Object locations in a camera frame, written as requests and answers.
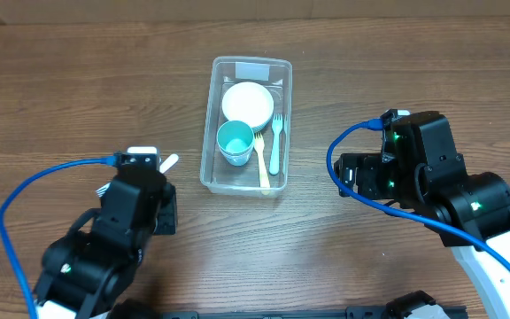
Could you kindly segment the green plastic cup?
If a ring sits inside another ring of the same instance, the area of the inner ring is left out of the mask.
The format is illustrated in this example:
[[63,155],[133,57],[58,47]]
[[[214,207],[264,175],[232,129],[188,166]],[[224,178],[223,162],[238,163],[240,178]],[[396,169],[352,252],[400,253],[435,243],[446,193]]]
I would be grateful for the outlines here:
[[252,149],[254,133],[243,121],[226,121],[217,131],[216,142],[220,150],[233,153],[244,152]]

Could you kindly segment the yellow plastic fork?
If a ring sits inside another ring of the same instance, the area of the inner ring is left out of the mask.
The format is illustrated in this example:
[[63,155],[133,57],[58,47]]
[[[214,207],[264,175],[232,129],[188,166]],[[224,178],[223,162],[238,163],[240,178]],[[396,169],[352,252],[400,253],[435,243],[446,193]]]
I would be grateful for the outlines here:
[[259,165],[259,184],[261,188],[269,188],[270,182],[267,174],[267,167],[264,160],[265,143],[260,132],[254,134],[254,149],[258,156]]

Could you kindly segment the pink plastic bowl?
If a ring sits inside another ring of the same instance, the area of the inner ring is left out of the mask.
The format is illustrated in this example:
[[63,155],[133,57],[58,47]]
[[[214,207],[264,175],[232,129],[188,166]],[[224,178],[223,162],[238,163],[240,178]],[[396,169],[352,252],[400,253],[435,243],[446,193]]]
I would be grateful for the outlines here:
[[225,92],[221,109],[228,121],[243,121],[252,128],[270,120],[274,99],[266,87],[256,82],[240,82]]

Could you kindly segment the blue plastic cup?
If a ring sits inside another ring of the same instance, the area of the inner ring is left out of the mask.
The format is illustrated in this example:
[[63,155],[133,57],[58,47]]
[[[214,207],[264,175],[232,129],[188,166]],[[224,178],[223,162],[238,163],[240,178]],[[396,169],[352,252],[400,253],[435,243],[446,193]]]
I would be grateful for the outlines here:
[[246,152],[243,154],[224,153],[224,157],[230,165],[240,167],[248,163],[251,157],[251,153],[250,152]]

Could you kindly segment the pink plastic cup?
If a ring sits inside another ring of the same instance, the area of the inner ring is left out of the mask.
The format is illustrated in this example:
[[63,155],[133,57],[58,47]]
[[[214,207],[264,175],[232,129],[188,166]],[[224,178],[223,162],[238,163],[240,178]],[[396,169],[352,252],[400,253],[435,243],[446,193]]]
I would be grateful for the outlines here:
[[227,152],[226,150],[221,150],[220,152],[226,161],[231,165],[242,166],[250,160],[252,149],[247,149],[244,152],[239,153]]

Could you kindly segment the blue bowl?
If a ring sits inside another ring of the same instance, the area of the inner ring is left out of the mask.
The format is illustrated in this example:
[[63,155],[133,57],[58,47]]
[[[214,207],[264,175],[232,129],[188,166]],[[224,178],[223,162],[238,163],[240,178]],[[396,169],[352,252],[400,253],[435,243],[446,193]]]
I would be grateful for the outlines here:
[[271,122],[271,120],[267,120],[266,122],[258,125],[258,126],[255,126],[255,127],[252,127],[251,129],[253,130],[253,132],[259,132],[261,129],[265,128],[266,125]]

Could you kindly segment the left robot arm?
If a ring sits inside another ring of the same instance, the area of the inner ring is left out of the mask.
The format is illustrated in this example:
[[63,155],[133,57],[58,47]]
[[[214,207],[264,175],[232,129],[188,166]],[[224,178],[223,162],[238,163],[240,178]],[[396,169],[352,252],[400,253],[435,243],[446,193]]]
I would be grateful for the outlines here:
[[113,308],[132,284],[153,236],[173,235],[175,187],[154,168],[120,167],[100,197],[42,257],[35,304],[48,302],[90,318]]

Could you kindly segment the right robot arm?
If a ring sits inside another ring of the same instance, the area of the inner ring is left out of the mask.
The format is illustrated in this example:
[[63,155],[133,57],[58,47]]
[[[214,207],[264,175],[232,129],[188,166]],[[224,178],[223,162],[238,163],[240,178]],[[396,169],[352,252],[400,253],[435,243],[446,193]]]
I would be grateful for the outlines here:
[[343,197],[423,224],[452,251],[491,318],[510,318],[510,186],[469,175],[447,118],[390,109],[346,129],[326,168]]

